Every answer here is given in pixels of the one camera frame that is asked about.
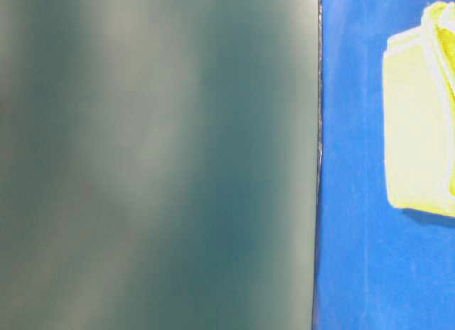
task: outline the blue surface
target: blue surface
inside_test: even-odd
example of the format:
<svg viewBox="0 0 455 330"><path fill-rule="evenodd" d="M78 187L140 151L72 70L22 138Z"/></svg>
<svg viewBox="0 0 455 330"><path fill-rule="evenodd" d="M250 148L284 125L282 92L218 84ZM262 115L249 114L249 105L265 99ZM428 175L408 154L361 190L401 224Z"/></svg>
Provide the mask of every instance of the blue surface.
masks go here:
<svg viewBox="0 0 455 330"><path fill-rule="evenodd" d="M383 167L386 40L436 0L322 1L315 328L454 329L455 220L392 208Z"/></svg>

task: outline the folded yellow cloth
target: folded yellow cloth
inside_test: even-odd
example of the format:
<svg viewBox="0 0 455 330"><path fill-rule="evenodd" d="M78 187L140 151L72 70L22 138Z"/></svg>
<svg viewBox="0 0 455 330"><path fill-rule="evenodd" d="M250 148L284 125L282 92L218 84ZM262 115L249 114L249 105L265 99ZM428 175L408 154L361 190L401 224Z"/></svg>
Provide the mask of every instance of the folded yellow cloth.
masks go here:
<svg viewBox="0 0 455 330"><path fill-rule="evenodd" d="M389 38L382 62L387 198L455 217L455 4Z"/></svg>

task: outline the yellow object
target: yellow object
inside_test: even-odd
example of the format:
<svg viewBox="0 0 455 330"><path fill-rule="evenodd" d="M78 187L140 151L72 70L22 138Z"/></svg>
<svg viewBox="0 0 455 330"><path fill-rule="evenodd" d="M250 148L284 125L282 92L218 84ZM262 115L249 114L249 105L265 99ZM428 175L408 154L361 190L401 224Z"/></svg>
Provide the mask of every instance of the yellow object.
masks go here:
<svg viewBox="0 0 455 330"><path fill-rule="evenodd" d="M455 4L389 38L382 64L387 198L455 217Z"/></svg>

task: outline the blue fabric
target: blue fabric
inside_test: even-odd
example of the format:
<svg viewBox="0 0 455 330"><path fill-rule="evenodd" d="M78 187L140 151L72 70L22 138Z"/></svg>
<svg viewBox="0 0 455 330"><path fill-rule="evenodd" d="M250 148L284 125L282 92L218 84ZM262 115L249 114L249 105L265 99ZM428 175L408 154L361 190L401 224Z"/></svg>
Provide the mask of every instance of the blue fabric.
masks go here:
<svg viewBox="0 0 455 330"><path fill-rule="evenodd" d="M455 328L455 219L391 207L383 166L386 41L434 1L322 0L316 329Z"/></svg>

